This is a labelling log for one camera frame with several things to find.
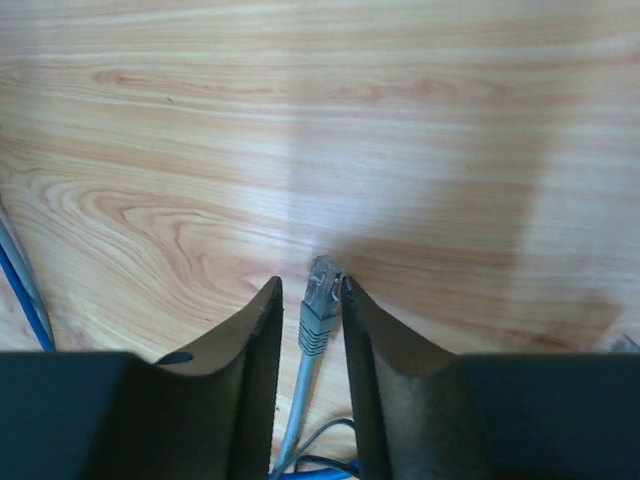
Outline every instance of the screw hole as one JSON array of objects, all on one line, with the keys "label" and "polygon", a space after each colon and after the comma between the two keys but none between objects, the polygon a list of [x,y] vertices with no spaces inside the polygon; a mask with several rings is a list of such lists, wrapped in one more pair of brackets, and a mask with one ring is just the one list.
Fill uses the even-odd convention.
[{"label": "screw hole", "polygon": [[180,363],[187,363],[193,360],[193,354],[189,352],[173,352],[165,355],[158,360],[158,365],[178,365]]}]

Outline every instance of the wood grain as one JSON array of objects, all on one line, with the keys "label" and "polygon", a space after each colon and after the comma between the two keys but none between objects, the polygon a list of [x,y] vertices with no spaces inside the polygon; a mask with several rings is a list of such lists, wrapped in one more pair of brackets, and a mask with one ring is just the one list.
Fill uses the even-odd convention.
[{"label": "wood grain", "polygon": [[[276,448],[317,254],[457,352],[638,338],[639,124],[635,1],[0,5],[0,193],[61,346],[153,360],[281,275]],[[306,432],[349,409],[339,333]]]}]

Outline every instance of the blue cable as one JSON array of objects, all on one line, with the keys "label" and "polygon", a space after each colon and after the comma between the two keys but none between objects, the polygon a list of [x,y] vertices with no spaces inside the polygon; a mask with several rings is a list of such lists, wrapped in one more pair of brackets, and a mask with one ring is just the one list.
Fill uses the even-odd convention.
[{"label": "blue cable", "polygon": [[9,285],[11,285],[16,297],[18,297],[18,302],[20,302],[22,311],[24,312],[25,317],[27,317],[27,321],[29,322],[29,325],[31,325],[31,329],[38,339],[40,346],[45,352],[54,352],[56,347],[53,344],[53,340],[49,338],[47,331],[40,322],[40,317],[33,306],[31,297],[24,288],[24,285],[22,285],[20,277],[18,276],[16,269],[13,268],[13,264],[11,263],[11,260],[9,260],[7,252],[5,252],[2,244],[0,244],[0,264],[2,265],[4,274],[7,276],[7,280],[9,280]]},{"label": "blue cable", "polygon": [[[358,462],[349,462],[349,466],[358,467]],[[320,470],[311,470],[310,472],[284,473],[280,478],[283,480],[343,480],[350,478],[348,473],[334,470],[333,468],[322,468]]]}]

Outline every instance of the wooden surface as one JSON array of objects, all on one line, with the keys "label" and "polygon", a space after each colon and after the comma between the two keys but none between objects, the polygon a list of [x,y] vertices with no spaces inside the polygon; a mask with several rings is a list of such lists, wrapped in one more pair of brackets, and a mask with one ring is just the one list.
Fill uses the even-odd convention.
[{"label": "wooden surface", "polygon": [[[154,360],[281,275],[277,448],[317,254],[456,352],[638,338],[637,1],[54,3],[0,3],[0,194],[62,348]],[[338,334],[306,433],[349,410]]]}]

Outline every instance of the black cable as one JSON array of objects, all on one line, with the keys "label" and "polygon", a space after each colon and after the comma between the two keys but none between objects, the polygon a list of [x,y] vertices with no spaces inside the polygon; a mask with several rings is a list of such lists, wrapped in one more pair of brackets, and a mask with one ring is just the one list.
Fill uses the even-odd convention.
[{"label": "black cable", "polygon": [[325,423],[322,427],[320,427],[318,430],[316,430],[313,433],[313,435],[311,435],[307,439],[306,442],[304,442],[302,445],[300,445],[300,448],[298,448],[291,455],[289,455],[289,457],[287,457],[285,462],[282,465],[280,465],[279,468],[276,468],[273,471],[273,474],[271,475],[271,479],[272,480],[279,480],[280,477],[282,476],[282,474],[287,470],[287,468],[289,468],[289,465],[291,465],[292,463],[295,463],[296,460],[298,460],[298,458],[300,458],[302,456],[304,451],[307,448],[309,448],[309,446],[311,446],[311,444],[313,442],[315,442],[316,439],[320,435],[322,435],[324,432],[326,432],[327,430],[329,430],[331,427],[333,427],[335,425],[346,425],[348,427],[351,427],[353,430],[356,429],[356,424],[350,418],[336,418],[335,420],[331,420],[330,422]]},{"label": "black cable", "polygon": [[334,460],[332,458],[321,457],[319,455],[302,455],[300,458],[298,458],[298,460],[296,460],[294,471],[297,472],[298,468],[305,463],[315,463],[316,465],[333,468],[334,470],[346,473],[347,475],[351,475],[352,477],[360,478],[360,471],[357,467],[353,467],[349,464]]}]

